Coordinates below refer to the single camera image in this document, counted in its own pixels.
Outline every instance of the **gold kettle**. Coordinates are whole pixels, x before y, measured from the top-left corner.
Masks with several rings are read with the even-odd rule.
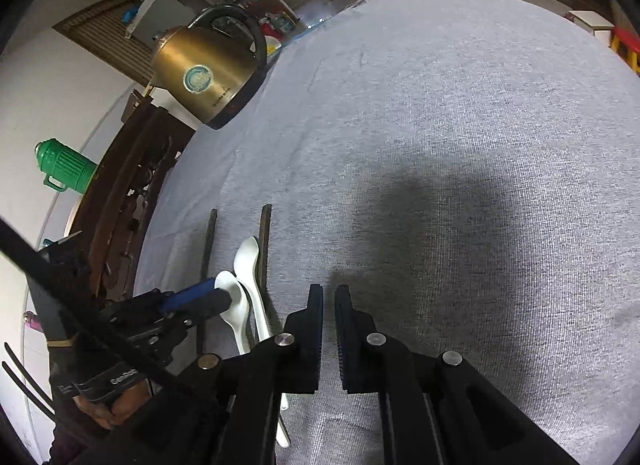
[[[255,55],[211,27],[233,17],[254,38]],[[156,43],[151,85],[168,90],[191,114],[218,129],[254,96],[266,76],[267,44],[258,22],[243,8],[206,8],[188,26],[168,30]]]

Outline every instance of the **screw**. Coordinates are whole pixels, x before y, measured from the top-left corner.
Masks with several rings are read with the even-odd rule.
[[[462,355],[457,351],[445,351],[442,361],[448,366],[459,366],[462,363]]]
[[[291,346],[296,338],[291,333],[278,333],[273,340],[278,346]]]
[[[213,369],[220,362],[220,358],[213,353],[206,353],[198,359],[198,367],[200,369]]]
[[[386,337],[382,333],[369,333],[367,342],[372,346],[382,346],[386,342]]]

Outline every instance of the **plastic spoon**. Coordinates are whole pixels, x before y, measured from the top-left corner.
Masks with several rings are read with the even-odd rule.
[[[216,277],[215,286],[216,288],[225,290],[231,297],[231,306],[227,311],[220,314],[220,318],[231,326],[231,329],[234,331],[234,337],[236,338],[238,353],[244,355],[251,351],[249,340],[246,337],[246,322],[249,319],[249,301],[247,301],[246,294],[242,286],[240,286],[240,283],[238,283],[238,279],[236,279],[236,276],[230,271],[221,271]],[[289,435],[280,416],[278,416],[276,441],[278,445],[283,448],[291,445]]]
[[[258,242],[254,237],[245,239],[236,252],[234,259],[234,271],[238,281],[246,288],[251,298],[251,304],[254,307],[255,326],[258,330],[258,339],[261,341],[271,338],[271,330],[267,323],[267,314],[264,311],[262,296],[258,290],[258,284],[255,282],[255,267],[258,264],[258,255],[260,249]],[[280,400],[280,410],[285,411],[289,408],[289,400],[287,395],[282,395]]]

